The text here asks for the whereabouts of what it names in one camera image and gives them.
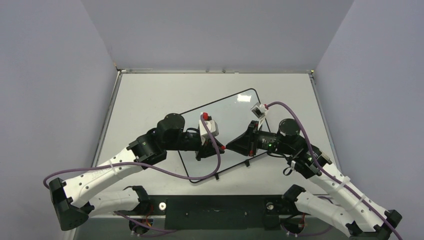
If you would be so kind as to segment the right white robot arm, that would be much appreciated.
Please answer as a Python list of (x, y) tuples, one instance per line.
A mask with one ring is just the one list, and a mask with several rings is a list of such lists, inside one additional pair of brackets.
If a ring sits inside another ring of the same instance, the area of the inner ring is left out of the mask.
[(258, 150), (284, 157), (291, 170), (319, 186), (336, 202), (332, 204), (294, 184), (282, 196), (287, 213), (309, 214), (351, 240), (388, 240), (402, 220), (400, 213), (381, 207), (360, 192), (319, 148), (312, 146), (309, 151), (300, 133), (292, 118), (283, 119), (276, 133), (262, 131), (259, 122), (253, 120), (226, 148), (248, 157), (255, 156)]

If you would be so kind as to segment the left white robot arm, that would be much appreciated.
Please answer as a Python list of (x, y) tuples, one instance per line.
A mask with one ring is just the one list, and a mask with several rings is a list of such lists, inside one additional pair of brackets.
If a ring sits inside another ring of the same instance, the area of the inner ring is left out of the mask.
[(68, 179), (61, 179), (58, 172), (46, 176), (43, 185), (50, 192), (60, 229), (75, 229), (92, 216), (110, 212), (145, 214), (149, 196), (142, 186), (115, 192), (106, 189), (132, 174), (156, 170), (168, 151), (194, 152), (197, 160), (220, 158), (225, 147), (216, 139), (218, 134), (218, 124), (205, 112), (200, 114), (198, 128), (193, 132), (185, 128), (182, 115), (170, 113), (103, 164), (78, 168), (78, 176)]

